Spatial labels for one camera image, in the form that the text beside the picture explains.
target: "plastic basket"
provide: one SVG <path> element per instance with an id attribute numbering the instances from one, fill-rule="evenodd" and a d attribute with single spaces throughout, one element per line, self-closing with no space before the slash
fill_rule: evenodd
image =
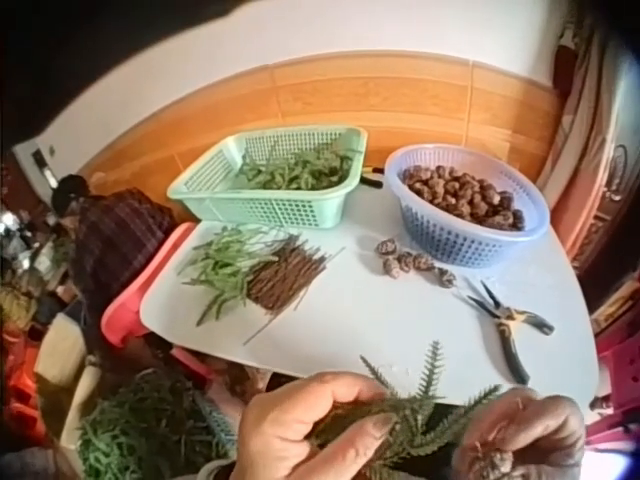
<path id="1" fill-rule="evenodd" d="M 245 152 L 258 161 L 286 156 L 338 138 L 353 150 L 353 164 L 340 185 L 321 191 L 231 190 Z M 206 151 L 167 190 L 201 220 L 261 223 L 278 227 L 331 228 L 342 219 L 347 194 L 360 181 L 367 133 L 345 125 L 272 128 L 238 133 Z"/>
<path id="2" fill-rule="evenodd" d="M 425 202 L 402 183 L 400 175 L 412 165 L 455 166 L 513 193 L 526 219 L 526 230 L 505 232 L 476 225 Z M 412 145 L 387 159 L 385 180 L 400 200 L 404 226 L 411 238 L 436 260 L 471 268 L 490 267 L 516 247 L 543 235 L 549 228 L 549 208 L 540 191 L 504 162 L 451 145 Z"/>

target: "dark hair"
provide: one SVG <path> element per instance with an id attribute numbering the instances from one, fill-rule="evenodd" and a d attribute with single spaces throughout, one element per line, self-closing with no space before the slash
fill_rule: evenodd
<path id="1" fill-rule="evenodd" d="M 63 218 L 74 200 L 91 194 L 89 184 L 80 175 L 67 175 L 58 182 L 51 195 L 51 208 L 58 218 Z"/>

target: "pliers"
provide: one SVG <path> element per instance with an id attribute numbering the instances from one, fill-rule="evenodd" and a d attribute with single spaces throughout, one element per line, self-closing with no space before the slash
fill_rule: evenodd
<path id="1" fill-rule="evenodd" d="M 516 351 L 513 339 L 514 327 L 520 323 L 526 323 L 546 336 L 551 335 L 555 331 L 555 327 L 536 313 L 505 306 L 484 282 L 481 283 L 484 291 L 491 300 L 491 304 L 470 295 L 467 296 L 467 298 L 496 321 L 498 334 L 500 335 L 500 343 L 502 344 L 502 350 L 509 371 L 513 375 L 516 383 L 528 385 L 530 377 Z"/>
<path id="2" fill-rule="evenodd" d="M 384 168 L 380 167 L 364 167 L 362 169 L 362 175 L 360 176 L 360 183 L 366 185 L 367 187 L 376 188 L 380 190 L 384 187 L 384 183 L 382 180 L 376 180 L 374 178 L 365 177 L 365 174 L 376 174 L 376 175 L 384 175 Z"/>

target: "white table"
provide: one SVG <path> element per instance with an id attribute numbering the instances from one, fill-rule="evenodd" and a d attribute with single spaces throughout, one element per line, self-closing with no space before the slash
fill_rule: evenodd
<path id="1" fill-rule="evenodd" d="M 430 342 L 439 340 L 446 361 L 440 394 L 444 401 L 459 404 L 489 385 L 512 382 L 496 327 L 464 297 L 483 279 L 505 303 L 535 311 L 556 327 L 550 337 L 527 325 L 516 331 L 530 386 L 544 395 L 568 395 L 582 407 L 593 398 L 598 368 L 589 315 L 552 231 L 499 267 L 453 268 L 459 281 L 452 290 L 417 273 L 392 280 L 382 275 L 372 251 L 384 238 L 406 238 L 398 204 L 386 190 L 358 187 L 339 227 L 303 232 L 310 245 L 326 253 L 344 250 L 296 310 L 291 307 L 244 345 L 267 323 L 263 311 L 251 304 L 238 306 L 219 321 L 196 327 L 211 293 L 183 285 L 184 274 L 178 276 L 191 247 L 220 227 L 201 223 L 142 301 L 144 325 L 170 342 L 294 376 L 327 370 L 366 373 L 358 358 L 362 354 L 408 391 L 418 384 Z"/>

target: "bundle of brown twigs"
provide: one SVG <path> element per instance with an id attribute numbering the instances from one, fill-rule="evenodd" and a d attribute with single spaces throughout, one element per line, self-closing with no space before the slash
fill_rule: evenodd
<path id="1" fill-rule="evenodd" d="M 320 249 L 307 249 L 299 236 L 291 236 L 272 253 L 276 261 L 252 272 L 247 298 L 274 317 L 283 312 L 326 268 L 328 257 Z"/>

